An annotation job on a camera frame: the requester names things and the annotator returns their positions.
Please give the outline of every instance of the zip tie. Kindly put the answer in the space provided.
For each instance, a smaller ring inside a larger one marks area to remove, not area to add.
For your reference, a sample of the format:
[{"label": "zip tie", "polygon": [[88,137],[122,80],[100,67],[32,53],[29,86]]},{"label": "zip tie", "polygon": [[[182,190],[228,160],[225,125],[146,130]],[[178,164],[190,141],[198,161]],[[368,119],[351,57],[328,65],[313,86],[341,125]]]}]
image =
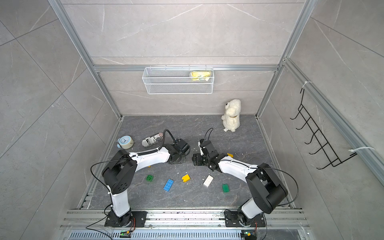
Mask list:
[{"label": "zip tie", "polygon": [[305,84],[307,84],[307,83],[311,83],[311,81],[305,81],[304,85],[301,88],[304,88]]},{"label": "zip tie", "polygon": [[356,149],[349,149],[348,151],[350,151],[350,152],[356,152],[357,150],[365,149],[365,148],[375,150],[375,149],[372,148],[372,147],[358,147],[358,148],[356,148]]}]

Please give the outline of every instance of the lego brick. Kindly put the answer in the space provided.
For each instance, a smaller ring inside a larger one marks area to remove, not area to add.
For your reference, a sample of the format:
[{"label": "lego brick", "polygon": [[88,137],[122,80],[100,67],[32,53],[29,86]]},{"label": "lego brick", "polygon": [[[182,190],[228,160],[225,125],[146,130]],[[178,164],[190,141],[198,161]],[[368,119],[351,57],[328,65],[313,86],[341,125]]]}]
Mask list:
[{"label": "lego brick", "polygon": [[183,182],[189,181],[191,178],[189,177],[188,174],[184,175],[182,178]]},{"label": "lego brick", "polygon": [[208,187],[213,180],[213,177],[211,175],[208,175],[207,179],[204,181],[203,185]]},{"label": "lego brick", "polygon": [[153,176],[152,176],[152,175],[148,175],[146,180],[147,180],[148,182],[152,182],[152,180],[153,180]]},{"label": "lego brick", "polygon": [[223,192],[229,192],[228,184],[223,184]]},{"label": "lego brick", "polygon": [[166,185],[164,186],[164,190],[169,192],[169,189],[172,186],[172,184],[173,184],[173,180],[168,179]]}]

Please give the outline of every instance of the white stuffed dog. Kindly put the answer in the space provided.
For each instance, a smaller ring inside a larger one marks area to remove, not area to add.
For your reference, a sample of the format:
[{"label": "white stuffed dog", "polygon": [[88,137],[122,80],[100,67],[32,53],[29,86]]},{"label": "white stuffed dog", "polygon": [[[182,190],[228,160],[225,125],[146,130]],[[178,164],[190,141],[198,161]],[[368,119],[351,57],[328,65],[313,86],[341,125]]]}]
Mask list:
[{"label": "white stuffed dog", "polygon": [[240,126],[241,102],[233,99],[225,105],[225,114],[221,116],[223,125],[226,129],[234,132]]}]

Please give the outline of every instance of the gray marble floor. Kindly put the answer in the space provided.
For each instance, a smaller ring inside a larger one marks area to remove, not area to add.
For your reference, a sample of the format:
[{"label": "gray marble floor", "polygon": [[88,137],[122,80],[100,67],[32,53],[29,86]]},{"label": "gray marble floor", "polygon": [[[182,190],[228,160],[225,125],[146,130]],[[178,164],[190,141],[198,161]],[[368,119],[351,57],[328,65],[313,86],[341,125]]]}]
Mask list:
[{"label": "gray marble floor", "polygon": [[[240,127],[236,132],[225,132],[220,115],[202,116],[127,116],[121,125],[118,137],[130,135],[135,141],[130,151],[148,150],[141,141],[151,134],[169,129],[174,137],[182,138],[191,146],[186,163],[169,165],[156,164],[135,173],[129,187],[129,204],[134,209],[154,207],[214,207],[240,206],[250,197],[248,186],[236,177],[212,172],[205,166],[193,166],[192,154],[199,152],[197,142],[213,127],[210,135],[218,152],[231,153],[235,159],[251,164],[263,162],[272,165],[270,155],[262,138],[254,115],[241,115]],[[111,151],[112,157],[117,147]],[[154,180],[147,182],[147,175]],[[183,183],[182,176],[189,174],[191,180]],[[209,187],[203,185],[208,175],[214,177]],[[163,187],[168,179],[174,181],[169,192]],[[230,192],[223,193],[222,184],[228,184]],[[107,190],[101,184],[96,186],[90,209],[104,209],[111,202]]]}]

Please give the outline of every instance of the robotic arm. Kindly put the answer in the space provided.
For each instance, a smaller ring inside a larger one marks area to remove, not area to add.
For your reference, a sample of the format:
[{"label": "robotic arm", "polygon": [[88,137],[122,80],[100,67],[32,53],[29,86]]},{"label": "robotic arm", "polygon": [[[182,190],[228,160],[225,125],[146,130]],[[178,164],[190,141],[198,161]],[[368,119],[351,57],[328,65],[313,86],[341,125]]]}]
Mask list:
[{"label": "robotic arm", "polygon": [[200,154],[193,155],[194,165],[231,174],[248,184],[252,198],[240,206],[237,215],[243,225],[251,224],[260,213],[271,213],[287,196],[287,189],[273,170],[268,169],[268,164],[252,165],[219,154],[209,140],[201,139],[198,145]]},{"label": "robotic arm", "polygon": [[181,161],[181,157],[188,155],[190,146],[183,139],[174,139],[169,131],[168,133],[174,141],[172,144],[164,144],[163,138],[160,147],[148,151],[119,150],[104,168],[102,175],[112,200],[113,211],[108,215],[112,227],[125,227],[132,220],[128,203],[128,187],[135,172],[156,163],[177,164]]}]

